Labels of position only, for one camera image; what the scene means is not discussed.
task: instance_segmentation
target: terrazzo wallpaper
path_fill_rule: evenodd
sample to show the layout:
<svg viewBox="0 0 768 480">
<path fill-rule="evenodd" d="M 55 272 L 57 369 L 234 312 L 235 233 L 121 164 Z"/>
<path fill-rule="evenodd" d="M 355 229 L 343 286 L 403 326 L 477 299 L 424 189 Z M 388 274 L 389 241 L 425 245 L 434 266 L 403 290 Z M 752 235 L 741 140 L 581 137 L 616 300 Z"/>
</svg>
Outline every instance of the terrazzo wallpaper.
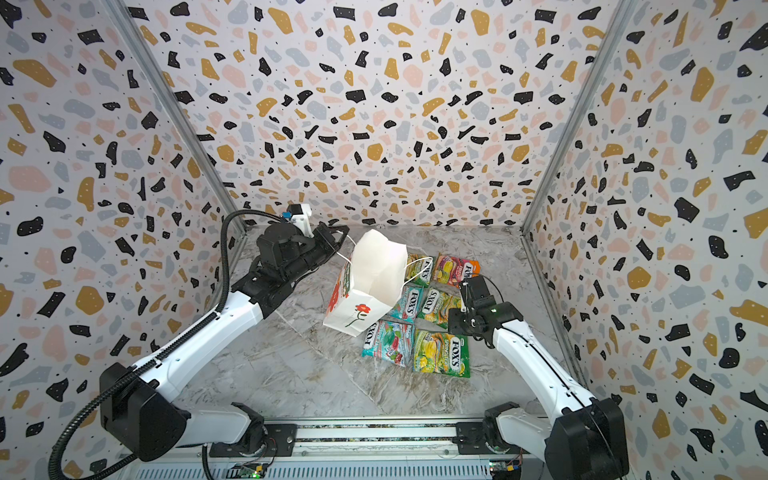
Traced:
<svg viewBox="0 0 768 480">
<path fill-rule="evenodd" d="M 220 206 L 100 3 L 0 0 L 0 478 L 211 303 Z M 90 417 L 71 477 L 120 446 Z"/>
<path fill-rule="evenodd" d="M 236 203 L 419 225 L 521 222 L 616 5 L 127 3 Z"/>
<path fill-rule="evenodd" d="M 638 2 L 535 212 L 638 478 L 768 478 L 768 3 Z"/>
</svg>

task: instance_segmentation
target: candy bag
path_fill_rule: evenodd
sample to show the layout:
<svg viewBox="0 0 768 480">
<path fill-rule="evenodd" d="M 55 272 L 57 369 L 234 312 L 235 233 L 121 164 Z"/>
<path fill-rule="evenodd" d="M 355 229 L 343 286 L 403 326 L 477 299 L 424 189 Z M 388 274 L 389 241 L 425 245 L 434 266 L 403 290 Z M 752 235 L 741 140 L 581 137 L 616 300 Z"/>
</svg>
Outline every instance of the candy bag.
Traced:
<svg viewBox="0 0 768 480">
<path fill-rule="evenodd" d="M 413 280 L 409 281 L 410 284 L 416 286 L 429 286 L 429 281 L 432 278 L 432 269 L 435 268 L 435 258 L 427 257 L 420 253 L 409 253 L 408 263 L 410 263 L 410 265 L 406 267 L 406 278 L 404 280 L 415 277 Z"/>
<path fill-rule="evenodd" d="M 434 281 L 458 287 L 462 280 L 480 272 L 480 263 L 440 253 L 435 264 Z"/>
<path fill-rule="evenodd" d="M 467 337 L 416 330 L 413 371 L 469 378 Z"/>
<path fill-rule="evenodd" d="M 413 323 L 413 320 L 419 313 L 423 290 L 417 286 L 407 286 L 404 288 L 400 300 L 389 311 L 389 315 L 403 322 Z"/>
<path fill-rule="evenodd" d="M 426 294 L 424 305 L 417 317 L 447 329 L 448 310 L 451 308 L 462 308 L 462 299 L 431 288 Z"/>
<path fill-rule="evenodd" d="M 379 320 L 366 332 L 362 356 L 374 356 L 406 366 L 411 358 L 414 328 L 413 325 Z"/>
</svg>

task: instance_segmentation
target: white paper bag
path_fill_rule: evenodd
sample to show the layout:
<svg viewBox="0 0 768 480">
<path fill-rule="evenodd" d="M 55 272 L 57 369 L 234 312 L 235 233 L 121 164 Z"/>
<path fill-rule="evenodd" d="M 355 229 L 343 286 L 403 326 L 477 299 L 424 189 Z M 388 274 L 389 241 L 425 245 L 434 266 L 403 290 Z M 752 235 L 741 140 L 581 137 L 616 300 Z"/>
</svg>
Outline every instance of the white paper bag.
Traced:
<svg viewBox="0 0 768 480">
<path fill-rule="evenodd" d="M 407 260 L 406 245 L 368 230 L 342 268 L 323 325 L 352 336 L 365 332 L 400 300 Z"/>
</svg>

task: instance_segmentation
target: marble floor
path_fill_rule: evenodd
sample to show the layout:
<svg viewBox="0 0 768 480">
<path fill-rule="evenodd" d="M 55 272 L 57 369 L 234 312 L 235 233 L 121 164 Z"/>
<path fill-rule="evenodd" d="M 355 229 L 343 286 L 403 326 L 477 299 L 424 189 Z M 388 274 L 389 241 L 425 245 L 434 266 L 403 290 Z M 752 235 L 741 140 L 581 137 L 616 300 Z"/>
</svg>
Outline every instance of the marble floor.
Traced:
<svg viewBox="0 0 768 480">
<path fill-rule="evenodd" d="M 370 227 L 352 227 L 359 239 Z M 445 252 L 480 261 L 482 273 L 501 288 L 531 324 L 540 342 L 561 364 L 556 340 L 517 228 L 378 227 L 409 251 Z M 232 279 L 245 274 L 258 255 L 248 241 Z M 342 252 L 353 249 L 346 242 Z M 279 309 L 234 340 L 182 392 L 191 404 L 242 402 L 267 418 L 479 414 L 504 402 L 535 412 L 533 392 L 496 350 L 470 339 L 469 379 L 413 372 L 372 357 L 361 357 L 363 336 L 323 326 L 328 300 L 345 260 L 336 256 L 307 277 Z M 441 330 L 418 319 L 417 328 Z"/>
</svg>

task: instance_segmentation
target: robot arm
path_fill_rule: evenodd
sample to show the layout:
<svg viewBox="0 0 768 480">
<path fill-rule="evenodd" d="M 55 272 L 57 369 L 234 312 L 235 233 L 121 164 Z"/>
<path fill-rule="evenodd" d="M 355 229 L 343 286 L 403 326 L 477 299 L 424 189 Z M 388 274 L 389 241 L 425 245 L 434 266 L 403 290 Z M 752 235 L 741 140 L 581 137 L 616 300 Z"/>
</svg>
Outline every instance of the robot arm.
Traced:
<svg viewBox="0 0 768 480">
<path fill-rule="evenodd" d="M 174 340 L 125 368 L 105 370 L 101 391 L 129 372 L 140 372 L 101 405 L 101 424 L 140 460 L 151 461 L 178 446 L 222 442 L 234 452 L 255 452 L 263 444 L 263 418 L 240 404 L 185 409 L 172 402 L 190 380 L 242 332 L 269 316 L 305 276 L 341 248 L 348 227 L 320 223 L 310 230 L 308 205 L 290 205 L 257 239 L 260 256 L 232 285 L 223 308 L 203 315 Z M 336 239 L 334 234 L 341 233 Z"/>
<path fill-rule="evenodd" d="M 536 340 L 509 302 L 496 303 L 485 279 L 459 287 L 461 309 L 449 310 L 448 331 L 484 340 L 518 370 L 544 407 L 546 419 L 514 403 L 489 409 L 483 429 L 489 446 L 519 445 L 545 460 L 553 478 L 619 478 L 629 472 L 624 417 L 611 399 L 597 401 Z"/>
</svg>

